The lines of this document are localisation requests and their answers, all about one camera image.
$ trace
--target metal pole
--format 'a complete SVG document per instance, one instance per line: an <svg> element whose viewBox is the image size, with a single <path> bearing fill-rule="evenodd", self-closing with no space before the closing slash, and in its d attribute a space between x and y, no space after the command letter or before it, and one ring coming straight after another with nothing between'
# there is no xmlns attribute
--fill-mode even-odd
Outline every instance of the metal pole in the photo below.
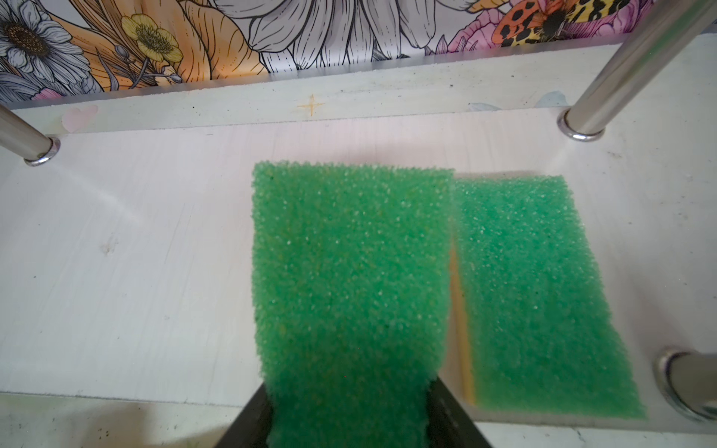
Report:
<svg viewBox="0 0 717 448"><path fill-rule="evenodd" d="M682 415L717 421L717 353L668 348L655 360L657 387Z"/></svg>
<svg viewBox="0 0 717 448"><path fill-rule="evenodd" d="M30 166L38 166L54 157L60 141L45 137L22 118L0 105L0 146L25 159Z"/></svg>
<svg viewBox="0 0 717 448"><path fill-rule="evenodd" d="M569 137L596 140L612 120L682 48L717 19L717 0L660 0L595 81L561 114Z"/></svg>

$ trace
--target pink heart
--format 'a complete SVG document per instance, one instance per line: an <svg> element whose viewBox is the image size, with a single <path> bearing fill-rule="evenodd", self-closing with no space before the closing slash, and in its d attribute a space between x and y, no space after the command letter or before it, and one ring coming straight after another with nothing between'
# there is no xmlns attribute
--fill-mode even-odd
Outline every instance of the pink heart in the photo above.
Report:
<svg viewBox="0 0 717 448"><path fill-rule="evenodd" d="M62 127L69 133L74 133L92 122L100 108L97 105L89 105L84 110L79 108L69 109L62 114Z"/></svg>

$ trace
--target green sponge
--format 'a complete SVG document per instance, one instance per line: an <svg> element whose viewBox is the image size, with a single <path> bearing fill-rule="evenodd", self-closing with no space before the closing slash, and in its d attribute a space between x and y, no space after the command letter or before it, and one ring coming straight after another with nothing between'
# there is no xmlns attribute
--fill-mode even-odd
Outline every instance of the green sponge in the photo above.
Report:
<svg viewBox="0 0 717 448"><path fill-rule="evenodd" d="M458 180L453 197L478 405L643 416L565 180Z"/></svg>
<svg viewBox="0 0 717 448"><path fill-rule="evenodd" d="M277 447L424 447L445 352L443 170L259 163L256 341Z"/></svg>

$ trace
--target white surface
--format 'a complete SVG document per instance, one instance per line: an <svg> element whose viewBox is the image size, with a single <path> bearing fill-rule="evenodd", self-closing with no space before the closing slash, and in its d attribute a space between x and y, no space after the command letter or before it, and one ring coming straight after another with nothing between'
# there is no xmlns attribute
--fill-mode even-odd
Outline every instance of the white surface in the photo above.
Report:
<svg viewBox="0 0 717 448"><path fill-rule="evenodd" d="M240 409L0 394L3 448L212 448ZM713 448L717 436L479 423L493 448Z"/></svg>
<svg viewBox="0 0 717 448"><path fill-rule="evenodd" d="M717 351L713 51L671 65L590 144L540 109L79 134L40 168L3 158L0 391L243 405L260 383L257 161L533 171L574 190L650 420L473 415L715 432L679 417L650 372L664 345Z"/></svg>
<svg viewBox="0 0 717 448"><path fill-rule="evenodd" d="M63 134L63 114L73 108L84 110L88 105L97 105L99 112L79 132L468 112L488 106L522 109L535 107L545 95L560 94L572 104L617 48L603 45L333 76L309 77L311 71L306 70L301 79L225 87L216 87L219 82L214 81L203 84L213 88L203 90L87 101L15 113L45 134ZM468 55L447 54L426 60L457 57ZM693 77L713 77L717 71L717 34L698 36L652 83L665 88L682 84L685 70ZM150 91L158 90L143 89L143 93ZM316 103L322 103L314 108L313 115L309 108L302 107L309 103L311 95Z"/></svg>

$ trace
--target floral wallpaper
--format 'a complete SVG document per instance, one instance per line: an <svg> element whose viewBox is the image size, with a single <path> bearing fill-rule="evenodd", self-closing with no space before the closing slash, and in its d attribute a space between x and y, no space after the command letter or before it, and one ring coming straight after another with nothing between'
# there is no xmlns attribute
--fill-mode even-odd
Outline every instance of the floral wallpaper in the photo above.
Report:
<svg viewBox="0 0 717 448"><path fill-rule="evenodd" d="M653 0L0 0L0 102L630 32Z"/></svg>

